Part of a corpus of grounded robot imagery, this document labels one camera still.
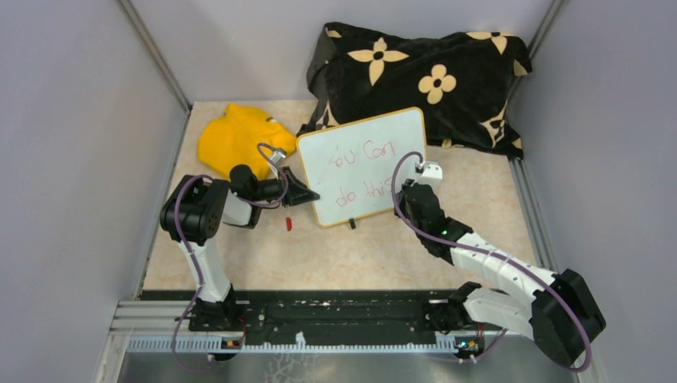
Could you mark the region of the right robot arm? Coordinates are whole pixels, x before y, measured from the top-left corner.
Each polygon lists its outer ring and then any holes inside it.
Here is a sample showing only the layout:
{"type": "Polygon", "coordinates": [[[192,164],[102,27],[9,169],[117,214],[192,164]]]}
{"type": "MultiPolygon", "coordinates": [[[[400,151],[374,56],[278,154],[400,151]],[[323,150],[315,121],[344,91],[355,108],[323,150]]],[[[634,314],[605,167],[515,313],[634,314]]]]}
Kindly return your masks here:
{"type": "Polygon", "coordinates": [[[427,184],[407,180],[391,197],[395,214],[432,256],[494,283],[494,288],[462,286],[449,308],[456,327],[489,323],[533,340],[546,357],[568,369],[576,368],[580,356],[588,366],[592,341],[607,323],[582,275],[571,269],[557,274],[496,248],[447,216],[427,184]]]}

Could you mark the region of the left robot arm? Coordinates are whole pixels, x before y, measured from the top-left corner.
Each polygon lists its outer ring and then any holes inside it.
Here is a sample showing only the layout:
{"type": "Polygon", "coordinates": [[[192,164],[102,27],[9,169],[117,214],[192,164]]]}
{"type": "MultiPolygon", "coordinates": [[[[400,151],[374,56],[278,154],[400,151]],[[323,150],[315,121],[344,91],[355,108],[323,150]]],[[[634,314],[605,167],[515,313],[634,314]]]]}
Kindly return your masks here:
{"type": "Polygon", "coordinates": [[[159,224],[184,252],[196,283],[188,328],[191,331],[235,330],[241,309],[218,251],[221,225],[255,228],[263,210],[315,202],[319,193],[300,181],[289,167],[261,180],[245,164],[228,180],[184,176],[160,211],[159,224]]]}

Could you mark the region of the yellow-framed whiteboard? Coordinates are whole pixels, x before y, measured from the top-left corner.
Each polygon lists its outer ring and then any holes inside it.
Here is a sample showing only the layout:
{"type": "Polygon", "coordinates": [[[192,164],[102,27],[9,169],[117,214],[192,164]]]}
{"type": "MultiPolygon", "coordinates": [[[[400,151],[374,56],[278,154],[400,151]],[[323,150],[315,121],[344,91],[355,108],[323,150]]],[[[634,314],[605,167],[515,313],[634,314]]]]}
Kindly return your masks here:
{"type": "Polygon", "coordinates": [[[415,176],[426,152],[419,108],[354,121],[302,135],[297,141],[318,224],[330,227],[393,208],[391,192],[415,176]]]}

